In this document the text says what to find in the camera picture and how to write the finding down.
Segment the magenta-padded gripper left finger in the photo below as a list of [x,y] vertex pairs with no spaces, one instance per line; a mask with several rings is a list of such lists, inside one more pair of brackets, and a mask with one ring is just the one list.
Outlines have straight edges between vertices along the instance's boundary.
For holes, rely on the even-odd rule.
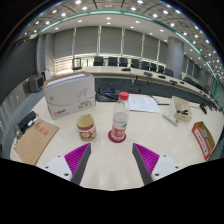
[[89,156],[91,144],[84,144],[66,155],[57,155],[43,169],[65,180],[79,185],[81,183]]

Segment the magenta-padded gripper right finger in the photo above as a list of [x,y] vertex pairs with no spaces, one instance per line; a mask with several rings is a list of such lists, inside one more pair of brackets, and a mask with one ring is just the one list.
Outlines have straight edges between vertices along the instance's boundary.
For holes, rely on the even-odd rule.
[[168,155],[159,155],[137,143],[133,144],[132,153],[145,185],[180,170],[180,166]]

